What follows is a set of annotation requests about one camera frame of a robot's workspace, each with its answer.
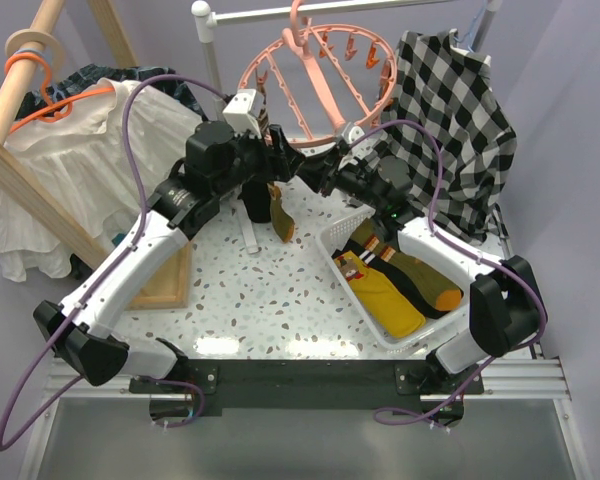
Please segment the black striped sock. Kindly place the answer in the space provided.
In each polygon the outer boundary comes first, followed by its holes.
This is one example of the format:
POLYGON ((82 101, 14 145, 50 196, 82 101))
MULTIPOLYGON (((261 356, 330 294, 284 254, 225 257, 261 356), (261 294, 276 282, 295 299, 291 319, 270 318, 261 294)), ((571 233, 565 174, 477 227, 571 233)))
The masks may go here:
POLYGON ((259 181, 250 181, 242 186, 240 198, 242 199, 249 219, 257 224, 271 222, 271 197, 268 184, 259 181))

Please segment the olive orange sock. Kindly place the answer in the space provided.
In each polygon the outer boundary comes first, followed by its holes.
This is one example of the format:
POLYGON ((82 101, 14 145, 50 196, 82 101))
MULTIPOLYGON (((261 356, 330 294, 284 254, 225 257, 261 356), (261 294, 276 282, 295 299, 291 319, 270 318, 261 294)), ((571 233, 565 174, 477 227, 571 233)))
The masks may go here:
POLYGON ((273 182, 267 184, 270 196, 270 218, 272 227, 283 243, 288 243, 293 238, 295 231, 294 219, 284 210, 282 192, 273 182))
POLYGON ((463 299, 463 291, 446 276, 384 242, 370 219, 358 226, 347 247, 368 266, 383 273, 428 318, 441 318, 455 310, 463 299))

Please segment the pink round clip hanger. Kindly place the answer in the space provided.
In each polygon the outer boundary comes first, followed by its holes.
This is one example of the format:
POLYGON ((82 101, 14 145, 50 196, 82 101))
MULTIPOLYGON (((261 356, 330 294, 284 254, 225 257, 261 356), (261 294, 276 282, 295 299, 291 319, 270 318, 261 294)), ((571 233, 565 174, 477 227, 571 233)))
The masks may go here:
POLYGON ((301 11, 302 6, 301 1, 291 3, 287 14, 289 26, 282 30, 278 40, 264 48, 251 61, 242 74, 238 87, 245 89, 252 85, 262 92, 265 90, 268 75, 272 74, 302 132, 302 136, 292 139, 291 144, 297 148, 310 148, 331 143, 334 135, 340 133, 349 123, 338 106, 320 61, 325 59, 334 68, 358 104, 361 117, 351 123, 355 127, 362 128, 375 125, 381 111, 389 105, 391 91, 397 81, 397 60, 388 42, 380 35, 363 27, 348 24, 329 23, 314 26, 310 16, 301 11), (343 67, 344 63, 353 59, 358 53, 355 45, 358 39, 369 41, 365 68, 368 71, 380 69, 379 93, 372 104, 364 100, 363 94, 354 85, 351 75, 343 67), (281 67, 274 58, 275 53, 281 49, 289 50, 299 60, 331 124, 333 133, 320 136, 311 130, 299 101, 294 97, 281 67))

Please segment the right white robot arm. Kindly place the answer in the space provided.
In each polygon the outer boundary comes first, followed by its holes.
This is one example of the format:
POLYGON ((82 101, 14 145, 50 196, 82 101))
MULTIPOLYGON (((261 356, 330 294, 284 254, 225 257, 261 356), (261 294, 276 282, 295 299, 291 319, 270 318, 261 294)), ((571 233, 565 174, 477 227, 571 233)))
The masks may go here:
POLYGON ((349 235, 366 219, 392 231, 401 253, 411 254, 456 283, 463 291, 459 307, 432 325, 403 337, 382 326, 355 295, 344 288, 378 343, 388 350, 422 347, 442 339, 436 362, 425 369, 428 386, 449 392, 461 380, 461 371, 487 357, 502 357, 543 333, 547 314, 530 264, 519 256, 502 259, 479 250, 438 229, 408 204, 405 163, 390 159, 375 168, 341 165, 329 151, 300 166, 297 175, 310 189, 328 196, 338 189, 362 205, 323 228, 316 238, 325 259, 345 247, 349 235))

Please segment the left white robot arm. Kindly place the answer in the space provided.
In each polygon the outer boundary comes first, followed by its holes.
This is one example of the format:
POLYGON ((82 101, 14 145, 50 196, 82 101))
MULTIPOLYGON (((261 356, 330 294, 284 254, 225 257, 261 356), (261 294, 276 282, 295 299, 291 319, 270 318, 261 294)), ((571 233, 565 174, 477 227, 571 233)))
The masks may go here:
POLYGON ((150 376, 165 392, 180 390, 187 368, 175 348, 132 344, 115 333, 121 314, 157 270, 220 211, 220 201, 252 180, 289 181, 306 157, 274 125, 270 138, 204 122, 185 154, 149 196, 127 237, 60 303, 41 302, 33 318, 52 350, 83 379, 100 386, 119 374, 150 376))

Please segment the orange clothes hanger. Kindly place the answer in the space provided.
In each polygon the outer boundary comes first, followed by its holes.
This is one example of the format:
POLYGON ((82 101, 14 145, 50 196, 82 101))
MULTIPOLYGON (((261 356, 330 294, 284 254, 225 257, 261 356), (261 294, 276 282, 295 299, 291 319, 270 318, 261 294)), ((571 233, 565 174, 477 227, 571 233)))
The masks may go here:
POLYGON ((9 130, 9 133, 15 133, 17 130, 25 126, 26 124, 39 120, 45 123, 54 123, 68 117, 73 111, 73 105, 75 102, 87 99, 94 96, 105 95, 114 93, 113 87, 97 88, 95 90, 84 91, 79 94, 70 96, 66 99, 54 102, 51 100, 51 96, 47 93, 46 88, 51 84, 52 70, 51 66, 44 59, 43 55, 34 49, 20 49, 17 50, 13 55, 7 58, 4 66, 4 73, 10 72, 11 67, 18 61, 32 61, 40 66, 44 72, 44 79, 41 84, 41 96, 45 101, 46 106, 35 113, 32 113, 22 120, 16 121, 9 130))

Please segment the blue clothes hanger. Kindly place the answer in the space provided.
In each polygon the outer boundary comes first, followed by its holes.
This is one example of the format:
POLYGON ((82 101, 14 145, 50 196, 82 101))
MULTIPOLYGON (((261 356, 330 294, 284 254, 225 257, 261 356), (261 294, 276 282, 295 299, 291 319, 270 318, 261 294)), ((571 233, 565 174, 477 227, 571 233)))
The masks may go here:
POLYGON ((481 21, 486 9, 487 9, 488 1, 482 0, 480 8, 477 10, 473 18, 471 19, 469 25, 465 29, 464 32, 460 32, 458 30, 454 33, 454 40, 457 46, 462 46, 468 51, 473 52, 475 48, 473 47, 473 42, 476 38, 477 30, 479 27, 479 22, 481 21))

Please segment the white plastic basket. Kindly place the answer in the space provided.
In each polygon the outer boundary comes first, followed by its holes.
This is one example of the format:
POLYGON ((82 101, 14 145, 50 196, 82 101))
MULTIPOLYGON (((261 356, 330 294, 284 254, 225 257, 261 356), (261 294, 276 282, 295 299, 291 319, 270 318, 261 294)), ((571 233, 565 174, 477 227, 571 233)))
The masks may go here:
POLYGON ((391 245, 361 207, 324 227, 316 242, 363 322, 386 349, 419 345, 462 325, 468 288, 412 250, 391 245))

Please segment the black white banded sock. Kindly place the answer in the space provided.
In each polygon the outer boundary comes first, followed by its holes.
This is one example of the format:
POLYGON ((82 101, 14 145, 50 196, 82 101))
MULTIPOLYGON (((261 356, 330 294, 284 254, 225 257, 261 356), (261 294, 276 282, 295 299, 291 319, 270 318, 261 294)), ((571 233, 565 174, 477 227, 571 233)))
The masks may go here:
POLYGON ((400 254, 400 257, 405 257, 399 262, 401 267, 378 256, 372 258, 368 265, 382 273, 427 318, 441 318, 457 307, 462 292, 450 288, 445 278, 426 263, 404 254, 400 254))

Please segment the black white checkered shirt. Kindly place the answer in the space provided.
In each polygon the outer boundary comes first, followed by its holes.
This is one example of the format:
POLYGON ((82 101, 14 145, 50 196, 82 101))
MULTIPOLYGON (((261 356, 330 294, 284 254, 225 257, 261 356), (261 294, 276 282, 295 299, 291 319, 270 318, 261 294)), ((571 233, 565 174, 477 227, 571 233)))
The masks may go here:
POLYGON ((407 164, 408 199, 467 243, 481 243, 514 160, 517 136, 491 88, 490 56, 460 48, 454 31, 405 31, 397 81, 367 162, 407 164))

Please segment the yellow sock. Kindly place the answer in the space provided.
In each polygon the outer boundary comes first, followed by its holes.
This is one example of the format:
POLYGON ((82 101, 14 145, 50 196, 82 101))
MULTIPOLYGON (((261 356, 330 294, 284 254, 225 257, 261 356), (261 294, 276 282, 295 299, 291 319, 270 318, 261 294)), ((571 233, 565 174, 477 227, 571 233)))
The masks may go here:
POLYGON ((352 251, 338 255, 334 263, 361 304, 393 338, 409 336, 425 325, 425 316, 352 251))

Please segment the teal cloth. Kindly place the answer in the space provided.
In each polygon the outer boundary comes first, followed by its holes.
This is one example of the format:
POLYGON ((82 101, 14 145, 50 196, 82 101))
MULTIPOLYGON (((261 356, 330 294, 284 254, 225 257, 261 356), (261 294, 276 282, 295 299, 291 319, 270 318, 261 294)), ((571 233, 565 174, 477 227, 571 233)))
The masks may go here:
POLYGON ((125 249, 128 245, 128 242, 126 240, 127 234, 126 233, 117 233, 113 239, 112 239, 112 245, 114 247, 114 249, 112 250, 112 252, 117 252, 120 249, 125 249))

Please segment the white blouse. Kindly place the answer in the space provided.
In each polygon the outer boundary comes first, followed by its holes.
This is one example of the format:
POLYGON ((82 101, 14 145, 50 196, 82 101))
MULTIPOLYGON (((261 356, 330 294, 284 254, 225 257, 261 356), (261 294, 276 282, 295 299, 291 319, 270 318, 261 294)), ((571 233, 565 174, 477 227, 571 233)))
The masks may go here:
MULTIPOLYGON (((34 120, 7 138, 6 149, 27 167, 86 232, 109 247, 140 212, 138 190, 122 141, 122 115, 137 80, 108 74, 55 88, 69 97, 97 88, 114 93, 77 101, 57 122, 34 120)), ((187 85, 157 82, 134 100, 129 141, 145 191, 151 193, 185 153, 185 141, 205 119, 187 85)), ((23 282, 36 268, 51 278, 71 271, 60 240, 0 189, 0 266, 4 278, 23 282)))

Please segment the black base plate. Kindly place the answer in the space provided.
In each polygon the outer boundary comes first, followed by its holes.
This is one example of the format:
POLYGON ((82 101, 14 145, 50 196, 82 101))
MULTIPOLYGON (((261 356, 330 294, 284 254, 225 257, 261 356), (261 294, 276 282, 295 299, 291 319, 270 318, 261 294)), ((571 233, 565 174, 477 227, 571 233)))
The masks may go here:
POLYGON ((456 375, 436 372, 424 360, 189 360, 167 385, 133 379, 129 391, 150 398, 152 419, 220 416, 225 409, 376 410, 397 407, 423 413, 424 398, 446 397, 468 381, 482 394, 476 367, 456 375))

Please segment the white metal clothes rail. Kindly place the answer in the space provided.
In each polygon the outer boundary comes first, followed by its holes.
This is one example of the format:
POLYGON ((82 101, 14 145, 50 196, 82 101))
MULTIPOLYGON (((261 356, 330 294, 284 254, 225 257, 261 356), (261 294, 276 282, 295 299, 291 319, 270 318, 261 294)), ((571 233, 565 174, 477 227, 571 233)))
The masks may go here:
MULTIPOLYGON (((414 1, 322 1, 307 4, 303 1, 301 11, 312 19, 315 15, 330 15, 341 12, 370 12, 381 9, 400 8, 406 6, 427 5, 429 0, 414 1)), ((195 1, 191 5, 199 42, 203 48, 206 67, 212 85, 221 87, 220 70, 215 50, 214 30, 221 25, 238 25, 259 21, 288 18, 289 7, 271 9, 245 10, 234 13, 217 14, 212 11, 206 1, 195 1)))

